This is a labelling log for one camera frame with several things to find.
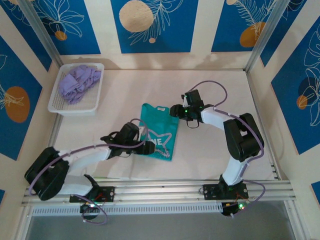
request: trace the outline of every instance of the white work surface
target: white work surface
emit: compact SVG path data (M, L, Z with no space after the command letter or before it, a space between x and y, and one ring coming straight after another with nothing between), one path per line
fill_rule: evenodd
M204 80L215 80L226 87L228 99L219 106L221 110L239 115L251 113L259 125L244 71L106 70L97 114L63 117L55 148L70 150L97 143L100 137L139 118L142 104L169 108L182 104L181 94ZM216 104L224 98L224 91L216 84L204 83L197 89L204 104ZM229 158L222 130L207 124L190 129L180 120L172 161L132 154L100 162L86 172L95 177L122 179L219 179ZM273 180L268 154L251 162L243 178Z

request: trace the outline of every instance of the mesh basket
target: mesh basket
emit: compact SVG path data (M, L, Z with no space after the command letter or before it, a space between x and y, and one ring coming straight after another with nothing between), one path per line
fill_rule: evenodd
M101 71L99 82L91 89L87 90L82 100L76 104L69 104L59 93L59 82L69 73L69 71L80 65L86 65ZM95 115L98 104L105 66L102 63L71 63L63 65L56 77L51 97L48 104L48 111L58 113L63 116L85 116Z

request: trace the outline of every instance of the orange circle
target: orange circle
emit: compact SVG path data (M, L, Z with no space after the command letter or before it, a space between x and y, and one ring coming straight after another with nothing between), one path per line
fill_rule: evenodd
M296 100L296 105L301 110L305 109L307 107L307 105L308 105L307 97L304 96L304 95L299 96L298 99Z
M67 40L67 34L65 34L63 31L56 31L54 36L60 41Z
M155 38L151 37L151 38L149 39L149 43L154 44L155 42L156 42L156 39L155 39Z
M22 100L18 101L19 104L11 101L6 103L4 106L6 114L12 121L18 124L23 123L25 120L27 120L30 110L30 100L27 92L22 87L12 86L6 91L6 94L14 97L15 99L23 98ZM7 101L10 100L9 96L4 96L4 98Z
M240 37L241 46L244 48L254 47L265 25L266 25L265 22L257 22L254 26L252 25L248 27L246 30L244 30Z

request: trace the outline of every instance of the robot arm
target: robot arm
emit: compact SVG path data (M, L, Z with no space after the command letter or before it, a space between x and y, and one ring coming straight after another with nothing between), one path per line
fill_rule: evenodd
M187 124L193 120L198 122L198 126L199 123L210 124L225 133L230 159L226 170L220 177L220 190L228 191L230 186L240 184L247 161L258 155L261 150L252 133L239 120L215 111L212 105L204 105L198 90L186 92L181 97L183 105L172 106L171 116L186 120ZM239 117L252 128L264 146L253 116L245 113Z
M25 173L24 178L29 184L32 184L37 178L33 190L43 201L49 200L57 194L80 195L86 196L90 200L95 199L101 193L99 185L91 176L75 175L73 172L88 165L120 156L123 152L139 155L149 155L155 152L153 142L146 141L143 144L142 141L134 140L137 136L139 136L138 126L128 122L119 132L112 132L108 136L101 137L101 140L105 142L103 147L92 147L91 153L82 155L75 161L70 161L68 152L59 152L53 147L47 147ZM65 157L52 164L43 174L38 176L48 164L61 156Z

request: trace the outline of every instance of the lavender fabric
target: lavender fabric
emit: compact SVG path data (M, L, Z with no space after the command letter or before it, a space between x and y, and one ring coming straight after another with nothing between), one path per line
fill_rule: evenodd
M59 93L69 103L79 103L88 89L99 82L101 71L96 71L93 67L80 65L69 71L69 73L59 82Z

